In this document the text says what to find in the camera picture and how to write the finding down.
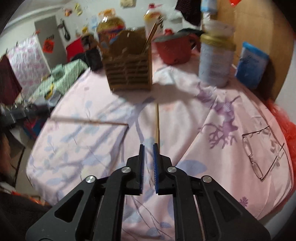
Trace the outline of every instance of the door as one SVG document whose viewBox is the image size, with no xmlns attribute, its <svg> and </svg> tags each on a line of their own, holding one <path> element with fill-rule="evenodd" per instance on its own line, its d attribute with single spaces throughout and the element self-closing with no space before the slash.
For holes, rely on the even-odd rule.
<svg viewBox="0 0 296 241">
<path fill-rule="evenodd" d="M 40 30 L 38 34 L 41 48 L 43 48 L 46 40 L 49 40 L 53 45 L 52 52 L 44 52 L 44 56 L 48 62 L 49 67 L 52 69 L 58 64 L 67 63 L 66 50 L 62 44 L 62 40 L 57 28 L 57 21 L 55 16 L 45 18 L 35 22 L 36 30 Z"/>
</svg>

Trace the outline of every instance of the red pot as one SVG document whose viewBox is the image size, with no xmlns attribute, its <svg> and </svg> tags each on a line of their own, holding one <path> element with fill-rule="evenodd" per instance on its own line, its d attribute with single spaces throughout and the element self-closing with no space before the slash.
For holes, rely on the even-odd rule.
<svg viewBox="0 0 296 241">
<path fill-rule="evenodd" d="M 195 34 L 187 32 L 173 33 L 166 29 L 165 35 L 154 40 L 163 62 L 169 65 L 184 64 L 191 57 L 191 43 L 194 41 L 200 51 L 200 39 Z"/>
</svg>

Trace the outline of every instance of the white wall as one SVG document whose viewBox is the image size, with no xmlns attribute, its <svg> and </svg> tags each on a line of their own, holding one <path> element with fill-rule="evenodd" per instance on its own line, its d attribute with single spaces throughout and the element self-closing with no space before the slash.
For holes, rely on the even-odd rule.
<svg viewBox="0 0 296 241">
<path fill-rule="evenodd" d="M 0 56 L 5 54 L 7 48 L 13 48 L 17 41 L 22 41 L 28 38 L 30 35 L 33 35 L 35 32 L 35 21 L 54 16 L 56 12 L 56 9 L 47 11 L 46 13 L 41 12 L 18 21 L 15 24 L 10 25 L 8 28 L 5 28 L 0 35 Z"/>
<path fill-rule="evenodd" d="M 276 103 L 286 110 L 291 121 L 296 123 L 296 41 L 290 68 Z"/>
<path fill-rule="evenodd" d="M 127 28 L 144 26 L 143 16 L 147 11 L 149 3 L 151 2 L 154 2 L 156 5 L 163 4 L 162 8 L 166 11 L 168 9 L 175 9 L 177 0 L 137 0 L 136 6 L 133 8 L 120 7 L 120 0 L 73 0 L 67 3 L 65 8 L 74 10 L 75 4 L 79 3 L 83 9 L 83 13 L 80 16 L 77 16 L 77 14 L 73 12 L 69 17 L 65 17 L 62 9 L 57 11 L 56 14 L 58 23 L 61 18 L 64 19 L 65 25 L 71 35 L 71 40 L 67 42 L 61 33 L 63 44 L 66 47 L 73 42 L 76 39 L 76 29 L 81 32 L 82 27 L 90 22 L 92 16 L 96 16 L 97 19 L 100 20 L 98 13 L 108 8 L 115 9 L 116 15 L 124 20 Z M 176 32 L 182 28 L 194 26 L 180 18 L 174 21 L 166 20 L 164 22 L 164 27 L 172 28 Z"/>
</svg>

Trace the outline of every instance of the pink fabric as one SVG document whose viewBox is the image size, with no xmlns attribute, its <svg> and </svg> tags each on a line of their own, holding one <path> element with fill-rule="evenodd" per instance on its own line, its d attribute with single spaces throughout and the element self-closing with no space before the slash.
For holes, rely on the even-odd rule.
<svg viewBox="0 0 296 241">
<path fill-rule="evenodd" d="M 49 73 L 41 55 L 37 36 L 31 36 L 8 51 L 7 56 L 26 98 L 37 89 L 41 78 Z"/>
<path fill-rule="evenodd" d="M 158 102 L 160 153 L 191 176 L 212 176 L 257 219 L 268 214 L 293 186 L 287 144 L 272 114 L 234 77 L 225 88 L 200 82 L 198 57 L 174 67 L 159 59 L 153 64 L 157 71 L 151 92 L 111 93 L 104 73 L 87 70 L 52 115 L 124 122 L 129 129 L 48 121 L 28 162 L 32 185 L 55 204 L 88 175 L 101 178 L 125 166 L 142 143 L 143 195 L 126 197 L 122 240 L 174 240 L 172 198 L 157 196 L 153 186 Z M 255 175 L 243 147 L 242 135 L 251 132 L 256 133 L 248 140 L 262 172 L 280 154 L 264 181 Z"/>
</svg>

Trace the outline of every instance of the floor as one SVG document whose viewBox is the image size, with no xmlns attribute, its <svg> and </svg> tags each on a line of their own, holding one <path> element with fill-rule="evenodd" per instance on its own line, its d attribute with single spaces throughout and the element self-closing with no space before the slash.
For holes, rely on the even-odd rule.
<svg viewBox="0 0 296 241">
<path fill-rule="evenodd" d="M 21 158 L 20 167 L 19 167 L 19 171 L 16 179 L 15 190 L 21 194 L 37 196 L 38 193 L 34 190 L 34 188 L 32 187 L 26 175 L 27 161 L 30 157 L 35 141 L 29 140 L 26 143 L 25 150 L 23 151 L 24 146 L 19 141 L 17 141 L 13 135 L 8 136 L 7 138 L 9 140 L 9 145 L 11 148 L 11 159 L 12 159 L 11 165 L 14 168 L 17 168 L 18 162 Z"/>
</svg>

